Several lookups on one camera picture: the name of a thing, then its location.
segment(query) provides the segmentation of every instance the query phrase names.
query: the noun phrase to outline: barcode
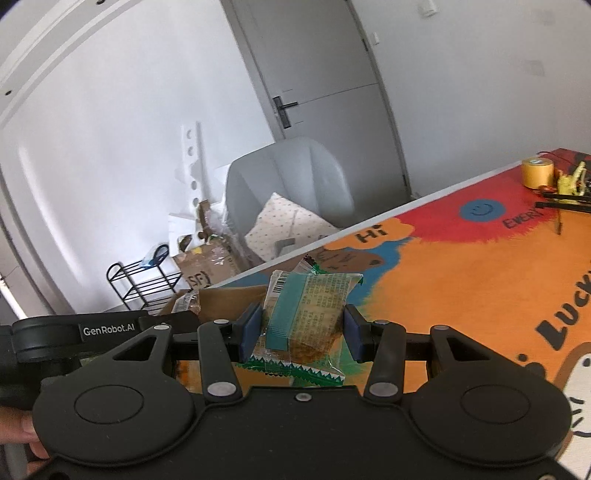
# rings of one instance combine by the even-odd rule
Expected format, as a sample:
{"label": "barcode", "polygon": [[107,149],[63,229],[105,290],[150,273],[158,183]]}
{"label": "barcode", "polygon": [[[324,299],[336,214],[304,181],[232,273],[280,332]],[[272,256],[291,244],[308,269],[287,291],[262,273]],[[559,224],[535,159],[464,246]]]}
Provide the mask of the barcode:
{"label": "barcode", "polygon": [[289,272],[283,272],[279,275],[279,278],[273,287],[273,293],[281,293],[281,290],[283,290],[283,285],[285,285],[285,281],[287,280],[289,274]]}

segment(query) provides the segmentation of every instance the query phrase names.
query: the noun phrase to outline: black handle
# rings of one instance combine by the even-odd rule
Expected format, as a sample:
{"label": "black handle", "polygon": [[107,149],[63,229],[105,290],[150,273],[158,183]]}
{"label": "black handle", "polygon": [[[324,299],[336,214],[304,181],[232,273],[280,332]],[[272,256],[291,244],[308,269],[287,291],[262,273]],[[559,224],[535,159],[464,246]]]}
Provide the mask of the black handle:
{"label": "black handle", "polygon": [[283,126],[283,128],[291,127],[290,118],[287,116],[287,112],[285,110],[287,110],[288,108],[298,106],[299,103],[298,102],[291,102],[291,103],[286,103],[284,105],[283,100],[281,100],[280,96],[274,97],[273,102],[275,103],[275,107],[277,108],[277,113],[279,114],[279,118],[281,120],[281,125]]}
{"label": "black handle", "polygon": [[398,403],[404,387],[405,360],[406,330],[389,323],[384,327],[363,396],[376,402]]}
{"label": "black handle", "polygon": [[300,103],[299,102],[291,102],[291,103],[286,103],[285,105],[279,105],[277,106],[278,110],[286,110],[288,108],[292,108],[294,106],[298,106]]}
{"label": "black handle", "polygon": [[231,403],[242,398],[220,327],[206,322],[197,329],[203,397],[208,403]]}

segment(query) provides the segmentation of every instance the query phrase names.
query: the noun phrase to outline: blue circle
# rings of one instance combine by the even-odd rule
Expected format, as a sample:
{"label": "blue circle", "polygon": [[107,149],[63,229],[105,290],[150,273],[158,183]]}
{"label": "blue circle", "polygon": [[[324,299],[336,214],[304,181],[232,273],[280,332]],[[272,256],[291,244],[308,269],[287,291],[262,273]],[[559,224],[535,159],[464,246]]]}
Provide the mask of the blue circle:
{"label": "blue circle", "polygon": [[460,216],[469,222],[491,222],[505,214],[505,207],[496,200],[478,199],[460,209]]}

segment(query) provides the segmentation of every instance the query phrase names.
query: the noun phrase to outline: painted tabletop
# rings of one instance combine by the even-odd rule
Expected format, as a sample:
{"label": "painted tabletop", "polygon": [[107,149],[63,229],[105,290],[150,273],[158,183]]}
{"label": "painted tabletop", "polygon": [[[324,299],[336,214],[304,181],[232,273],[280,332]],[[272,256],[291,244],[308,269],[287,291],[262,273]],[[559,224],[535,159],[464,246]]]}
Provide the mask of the painted tabletop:
{"label": "painted tabletop", "polygon": [[[591,160],[571,151],[549,155],[557,166]],[[573,434],[561,461],[581,478],[591,466],[591,215],[536,209],[518,166],[449,194],[423,199],[311,246],[329,272],[360,272],[349,295],[368,320],[408,332],[445,324],[545,376],[571,398]],[[228,286],[267,284],[290,271],[302,252],[263,265]],[[343,349],[347,384],[363,386],[370,364]],[[405,391],[427,379],[407,362]]]}

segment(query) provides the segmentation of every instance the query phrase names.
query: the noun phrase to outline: tape roll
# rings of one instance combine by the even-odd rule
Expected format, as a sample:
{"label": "tape roll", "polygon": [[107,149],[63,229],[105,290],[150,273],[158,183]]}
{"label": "tape roll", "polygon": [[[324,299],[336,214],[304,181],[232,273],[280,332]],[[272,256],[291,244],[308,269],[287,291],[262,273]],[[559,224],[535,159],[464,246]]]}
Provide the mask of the tape roll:
{"label": "tape roll", "polygon": [[547,158],[526,158],[521,162],[521,173],[523,185],[529,189],[554,184],[554,164]]}

